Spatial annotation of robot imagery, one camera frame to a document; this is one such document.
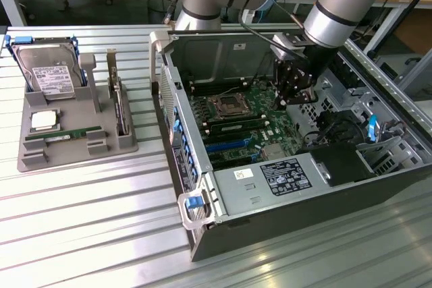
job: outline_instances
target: blue latch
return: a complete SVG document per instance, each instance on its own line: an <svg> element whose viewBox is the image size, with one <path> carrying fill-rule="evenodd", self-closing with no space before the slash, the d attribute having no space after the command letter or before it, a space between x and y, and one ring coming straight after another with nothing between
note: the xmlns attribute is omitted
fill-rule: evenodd
<svg viewBox="0 0 432 288"><path fill-rule="evenodd" d="M204 200L203 197L189 197L186 199L186 208L187 209L194 209L194 208L200 208L204 206Z"/></svg>
<svg viewBox="0 0 432 288"><path fill-rule="evenodd" d="M33 38L31 36L17 36L15 37L14 44L32 44Z"/></svg>
<svg viewBox="0 0 432 288"><path fill-rule="evenodd" d="M174 131L177 131L179 126L180 126L180 120L177 119L177 120L174 122L174 127L173 127Z"/></svg>
<svg viewBox="0 0 432 288"><path fill-rule="evenodd" d="M10 35L5 36L5 46L6 46L6 49L11 53L13 59L16 61L16 58L15 58L15 55L14 55L14 52L13 52L12 46L11 46L11 36Z"/></svg>
<svg viewBox="0 0 432 288"><path fill-rule="evenodd" d="M376 142L377 137L375 136L375 126L377 125L377 116L372 115L369 119L369 130L368 130L368 138L371 139L372 142Z"/></svg>

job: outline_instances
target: metal bracket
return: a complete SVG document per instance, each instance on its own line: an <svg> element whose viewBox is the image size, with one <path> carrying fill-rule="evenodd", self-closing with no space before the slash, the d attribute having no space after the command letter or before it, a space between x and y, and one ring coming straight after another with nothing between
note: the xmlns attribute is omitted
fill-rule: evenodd
<svg viewBox="0 0 432 288"><path fill-rule="evenodd" d="M158 53L163 53L163 50L168 46L173 40L168 35L166 30L156 30L150 33L150 42L148 43L150 61L150 83L156 81L156 51Z"/></svg>
<svg viewBox="0 0 432 288"><path fill-rule="evenodd" d="M399 89L405 91L408 96L414 96L432 81L431 72L432 49L402 78L398 84Z"/></svg>

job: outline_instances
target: slotted aluminum surface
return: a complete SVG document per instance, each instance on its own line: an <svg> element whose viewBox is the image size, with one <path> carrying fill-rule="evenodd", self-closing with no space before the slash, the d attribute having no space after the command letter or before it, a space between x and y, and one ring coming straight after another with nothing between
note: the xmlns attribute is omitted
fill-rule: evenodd
<svg viewBox="0 0 432 288"><path fill-rule="evenodd" d="M9 29L12 36L76 35L83 53L96 53L99 82L107 77L105 49L117 49L140 150L19 174L24 80L3 48L0 287L432 285L432 181L368 210L191 263L149 88L147 42L155 28L162 26Z"/></svg>

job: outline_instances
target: blue pcie slot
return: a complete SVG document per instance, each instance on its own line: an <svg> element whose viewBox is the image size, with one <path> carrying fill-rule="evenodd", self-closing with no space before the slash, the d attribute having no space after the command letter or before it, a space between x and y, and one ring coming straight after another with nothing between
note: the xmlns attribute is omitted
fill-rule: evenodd
<svg viewBox="0 0 432 288"><path fill-rule="evenodd" d="M244 140L222 143L222 144L212 144L205 148L208 153L219 152L224 150L231 150L233 148L246 148L249 145L249 142L252 140L252 137L246 138Z"/></svg>
<svg viewBox="0 0 432 288"><path fill-rule="evenodd" d="M182 122L180 121L180 117L178 116L178 110L175 107L174 107L174 115L175 115L175 121L173 125L173 130L175 132L179 132L182 136L182 151L186 158L186 162L188 164L189 172L192 175L192 179L196 181L198 179L198 172L196 171L194 159L192 158L192 150L188 145L188 140L184 133Z"/></svg>

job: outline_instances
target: gray parts tray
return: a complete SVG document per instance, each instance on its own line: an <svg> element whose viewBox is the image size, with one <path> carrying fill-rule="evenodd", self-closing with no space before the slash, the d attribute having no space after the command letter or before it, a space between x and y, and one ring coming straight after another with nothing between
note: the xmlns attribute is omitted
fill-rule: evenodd
<svg viewBox="0 0 432 288"><path fill-rule="evenodd" d="M89 87L76 88L77 99L54 100L51 102L36 101L29 105L28 94L24 100L20 149L18 153L18 170L20 172L57 167L93 159L105 158L135 152L138 143L132 123L126 89L122 89L126 124L129 125L128 136L117 136L117 123L113 100L109 98L108 86L97 86L97 97L101 112L95 112ZM62 142L46 143L45 140L26 141L30 136L32 113L56 110L60 112L62 131L101 127L86 133L86 137Z"/></svg>

